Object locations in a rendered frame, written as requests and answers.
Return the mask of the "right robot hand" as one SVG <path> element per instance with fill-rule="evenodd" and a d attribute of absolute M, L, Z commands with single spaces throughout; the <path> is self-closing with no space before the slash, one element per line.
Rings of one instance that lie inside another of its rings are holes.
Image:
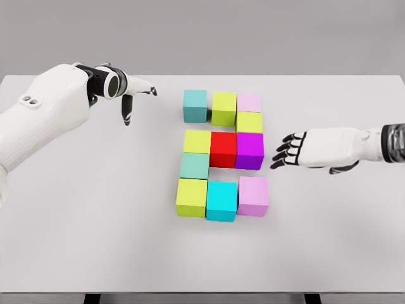
<path fill-rule="evenodd" d="M 346 172 L 359 164 L 369 138 L 369 132 L 347 127 L 295 132 L 282 139 L 270 168 L 303 166 L 328 168 L 330 174 Z"/>

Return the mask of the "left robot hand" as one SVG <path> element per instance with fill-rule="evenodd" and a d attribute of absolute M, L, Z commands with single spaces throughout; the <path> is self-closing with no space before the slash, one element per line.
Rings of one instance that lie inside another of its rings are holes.
<path fill-rule="evenodd" d="M 158 92 L 156 88 L 146 80 L 129 75 L 127 75 L 126 78 L 127 86 L 121 97 L 121 115 L 124 124 L 129 126 L 133 110 L 133 97 L 136 94 L 152 94 L 153 96 L 157 96 Z"/>

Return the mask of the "teal cube block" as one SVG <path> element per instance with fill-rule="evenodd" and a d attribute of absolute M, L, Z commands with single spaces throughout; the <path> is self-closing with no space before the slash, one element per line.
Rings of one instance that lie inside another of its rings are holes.
<path fill-rule="evenodd" d="M 208 101 L 207 90 L 186 89 L 183 98 L 185 123 L 206 123 Z"/>

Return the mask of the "purple cube block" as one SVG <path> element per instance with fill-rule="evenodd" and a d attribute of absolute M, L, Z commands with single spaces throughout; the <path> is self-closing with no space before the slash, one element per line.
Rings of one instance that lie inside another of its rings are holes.
<path fill-rule="evenodd" d="M 260 170 L 265 157 L 262 133 L 237 133 L 236 169 Z"/>

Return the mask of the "yellow-green cube block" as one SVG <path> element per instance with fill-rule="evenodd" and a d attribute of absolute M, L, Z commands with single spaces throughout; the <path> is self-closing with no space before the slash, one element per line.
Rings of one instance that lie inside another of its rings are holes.
<path fill-rule="evenodd" d="M 238 111 L 235 131 L 242 133 L 263 133 L 263 116 L 259 112 Z"/>
<path fill-rule="evenodd" d="M 206 217 L 208 181 L 206 179 L 178 180 L 176 209 L 180 217 Z"/>
<path fill-rule="evenodd" d="M 211 124 L 220 127 L 233 127 L 237 113 L 235 92 L 214 92 L 211 109 Z"/>
<path fill-rule="evenodd" d="M 211 131 L 186 130 L 183 152 L 210 154 Z"/>

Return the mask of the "pink cube block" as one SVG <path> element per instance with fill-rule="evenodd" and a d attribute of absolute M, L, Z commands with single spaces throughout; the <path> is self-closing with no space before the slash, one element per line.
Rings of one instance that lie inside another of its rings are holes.
<path fill-rule="evenodd" d="M 237 111 L 261 113 L 261 95 L 258 93 L 238 93 Z"/>
<path fill-rule="evenodd" d="M 268 179 L 264 177 L 239 178 L 237 215 L 264 217 L 269 207 Z"/>

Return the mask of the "mint green cube block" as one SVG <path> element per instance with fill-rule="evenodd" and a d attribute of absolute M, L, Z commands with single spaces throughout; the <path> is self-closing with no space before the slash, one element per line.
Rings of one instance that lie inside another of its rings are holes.
<path fill-rule="evenodd" d="M 182 179 L 208 179 L 209 154 L 206 153 L 183 153 L 180 166 L 180 178 Z"/>

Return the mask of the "red cube block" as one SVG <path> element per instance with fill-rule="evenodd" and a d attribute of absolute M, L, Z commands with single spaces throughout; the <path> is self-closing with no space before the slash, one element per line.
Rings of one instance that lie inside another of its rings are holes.
<path fill-rule="evenodd" d="M 237 158 L 237 134 L 233 132 L 212 132 L 209 166 L 234 168 Z"/>

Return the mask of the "cyan cube block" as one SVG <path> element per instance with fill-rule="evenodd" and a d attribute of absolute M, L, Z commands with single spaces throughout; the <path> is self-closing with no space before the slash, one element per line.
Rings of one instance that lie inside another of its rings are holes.
<path fill-rule="evenodd" d="M 237 213 L 237 183 L 208 181 L 206 219 L 233 222 Z"/>

